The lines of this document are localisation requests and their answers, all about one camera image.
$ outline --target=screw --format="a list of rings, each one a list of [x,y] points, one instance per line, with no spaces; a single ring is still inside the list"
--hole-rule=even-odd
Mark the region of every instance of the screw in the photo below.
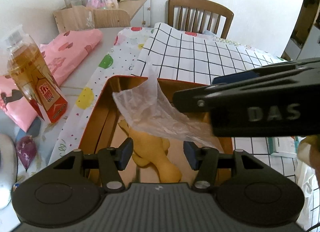
[[[210,187],[210,183],[205,180],[199,180],[195,183],[197,189],[207,189]]]
[[[120,181],[110,181],[107,183],[108,189],[120,189],[122,187],[122,183]]]
[[[197,105],[199,107],[204,107],[204,101],[203,100],[198,100]]]

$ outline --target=white fabric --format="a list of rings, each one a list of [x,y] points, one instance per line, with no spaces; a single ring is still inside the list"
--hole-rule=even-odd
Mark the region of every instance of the white fabric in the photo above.
[[[313,200],[313,183],[316,180],[315,170],[308,166],[306,163],[298,160],[298,166],[295,172],[298,179],[297,184],[302,189],[305,196],[305,202],[297,223],[308,229],[311,227],[311,210],[312,210],[312,200]]]

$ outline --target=table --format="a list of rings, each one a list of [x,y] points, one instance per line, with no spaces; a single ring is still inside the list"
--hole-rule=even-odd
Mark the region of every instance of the table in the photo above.
[[[119,31],[123,28],[103,28],[100,29],[103,33],[101,42],[96,48],[83,60],[83,62],[77,67],[77,69],[71,73],[68,79],[61,86],[61,90],[68,100],[68,110],[64,115],[64,118],[69,115],[72,110],[77,97],[81,90],[85,87],[91,75],[100,63],[101,58],[104,57],[108,51],[113,47],[115,38]],[[53,147],[57,141],[57,137],[66,119],[60,119],[56,125],[52,128],[48,128],[48,124],[42,121],[41,130],[39,136],[35,139],[38,145],[38,153],[41,155],[41,167],[44,168],[48,162],[52,153]],[[0,110],[0,132],[8,135],[13,141],[19,130],[19,127],[2,111]],[[22,165],[18,166],[18,176],[24,176],[22,180],[27,179],[30,175],[35,173],[37,169],[36,159],[31,163],[27,172],[25,172]],[[0,210],[0,231],[11,231],[19,224],[19,220],[12,208],[12,204]]]

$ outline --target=plastic bottle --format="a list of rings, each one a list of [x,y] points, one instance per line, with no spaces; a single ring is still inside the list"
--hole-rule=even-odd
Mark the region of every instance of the plastic bottle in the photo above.
[[[24,97],[46,122],[58,121],[68,102],[34,40],[19,25],[2,39],[1,46],[9,53],[8,73]]]

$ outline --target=cardboard box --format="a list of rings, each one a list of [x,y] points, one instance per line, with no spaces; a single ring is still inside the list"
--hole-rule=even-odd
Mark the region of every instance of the cardboard box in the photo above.
[[[291,137],[268,137],[269,154],[296,158],[299,140],[296,136]]]

